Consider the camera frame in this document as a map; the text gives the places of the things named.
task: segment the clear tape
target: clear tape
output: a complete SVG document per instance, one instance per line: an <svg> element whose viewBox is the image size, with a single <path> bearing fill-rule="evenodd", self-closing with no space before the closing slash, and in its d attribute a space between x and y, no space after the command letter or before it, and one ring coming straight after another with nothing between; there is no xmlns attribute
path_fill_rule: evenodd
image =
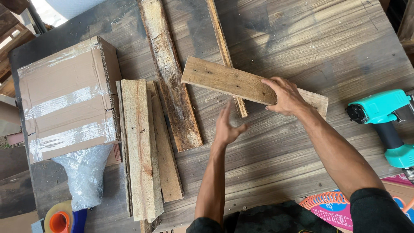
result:
<svg viewBox="0 0 414 233"><path fill-rule="evenodd" d="M22 79L26 74L30 74L36 69L39 69L42 67L51 67L63 61L74 58L82 53L89 52L92 49L99 49L100 44L98 40L99 39L97 39L96 37L91 38L87 41L83 41L72 47L69 47L53 55L50 55L49 57L46 57L39 61L23 66L17 70L17 74L19 75L19 78Z"/></svg>
<svg viewBox="0 0 414 233"><path fill-rule="evenodd" d="M105 138L104 143L116 140L113 117L102 120L100 124L94 122L62 133L31 140L29 142L29 151L33 156L33 161L36 163L43 160L43 152L57 150L102 136Z"/></svg>
<svg viewBox="0 0 414 233"><path fill-rule="evenodd" d="M25 109L24 118L26 120L38 118L70 105L91 100L98 95L103 96L105 94L108 95L109 93L100 88L98 85L94 87L85 87L67 95L63 95L61 97L35 105L32 108Z"/></svg>

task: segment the cardboard box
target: cardboard box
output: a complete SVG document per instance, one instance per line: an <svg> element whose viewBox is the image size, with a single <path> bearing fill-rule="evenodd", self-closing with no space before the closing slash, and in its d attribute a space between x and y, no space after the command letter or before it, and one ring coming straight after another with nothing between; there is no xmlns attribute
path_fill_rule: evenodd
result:
<svg viewBox="0 0 414 233"><path fill-rule="evenodd" d="M96 36L17 70L30 163L119 143L115 47Z"/></svg>

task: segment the right hand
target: right hand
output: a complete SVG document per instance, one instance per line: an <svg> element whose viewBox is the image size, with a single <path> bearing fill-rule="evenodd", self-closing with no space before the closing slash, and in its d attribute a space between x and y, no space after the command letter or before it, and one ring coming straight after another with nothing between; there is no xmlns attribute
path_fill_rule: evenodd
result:
<svg viewBox="0 0 414 233"><path fill-rule="evenodd" d="M271 77L270 79L262 79L262 83L272 88L277 96L277 104L266 106L266 110L298 117L304 111L309 111L312 108L299 94L296 84L289 80Z"/></svg>

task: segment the teal nail gun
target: teal nail gun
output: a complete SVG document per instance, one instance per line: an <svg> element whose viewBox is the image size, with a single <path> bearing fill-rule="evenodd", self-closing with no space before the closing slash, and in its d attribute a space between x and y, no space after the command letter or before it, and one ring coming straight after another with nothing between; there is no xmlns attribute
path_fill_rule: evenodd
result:
<svg viewBox="0 0 414 233"><path fill-rule="evenodd" d="M402 168L405 176L414 184L414 145L405 144L397 134L392 121L406 121L414 113L414 90L405 93L401 89L384 91L348 104L345 109L358 124L372 123L387 149L385 158L390 165Z"/></svg>

